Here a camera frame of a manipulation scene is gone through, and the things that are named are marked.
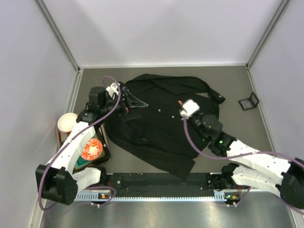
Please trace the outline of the black button shirt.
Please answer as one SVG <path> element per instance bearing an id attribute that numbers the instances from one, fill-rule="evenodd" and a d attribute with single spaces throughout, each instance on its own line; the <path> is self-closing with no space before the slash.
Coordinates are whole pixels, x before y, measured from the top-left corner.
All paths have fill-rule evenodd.
<path id="1" fill-rule="evenodd" d="M 108 138 L 148 164 L 185 180 L 198 153 L 185 136 L 179 102 L 192 99 L 204 115 L 219 117 L 224 96 L 192 76 L 143 74 L 125 85 L 148 106 L 130 112 L 141 116 L 137 119 L 108 117 L 104 123 Z"/>

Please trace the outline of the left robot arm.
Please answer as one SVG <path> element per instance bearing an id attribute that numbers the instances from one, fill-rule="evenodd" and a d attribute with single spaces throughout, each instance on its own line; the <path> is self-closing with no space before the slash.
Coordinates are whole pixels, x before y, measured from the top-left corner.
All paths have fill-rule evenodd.
<path id="1" fill-rule="evenodd" d="M 101 168 L 87 167 L 74 172 L 78 158 L 105 119 L 117 114 L 132 120 L 139 118 L 132 110 L 146 108 L 147 103 L 131 94 L 123 85 L 112 83 L 107 88 L 96 86 L 89 92 L 85 109 L 77 116 L 71 134 L 59 151 L 46 164 L 36 168 L 39 199 L 70 205 L 78 192 L 101 180 Z"/>

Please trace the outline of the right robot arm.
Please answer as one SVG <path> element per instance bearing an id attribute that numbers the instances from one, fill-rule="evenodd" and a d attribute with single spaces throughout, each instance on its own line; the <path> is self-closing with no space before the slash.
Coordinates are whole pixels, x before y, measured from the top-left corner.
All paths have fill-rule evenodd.
<path id="1" fill-rule="evenodd" d="M 270 192 L 295 210 L 304 208 L 304 161 L 276 152 L 262 152 L 222 131 L 222 124 L 213 116 L 184 117 L 183 128 L 192 148 L 213 160 L 229 160 L 222 169 L 224 188 L 241 185 Z M 213 155 L 200 150 L 190 137 L 188 126 L 207 142 Z"/>

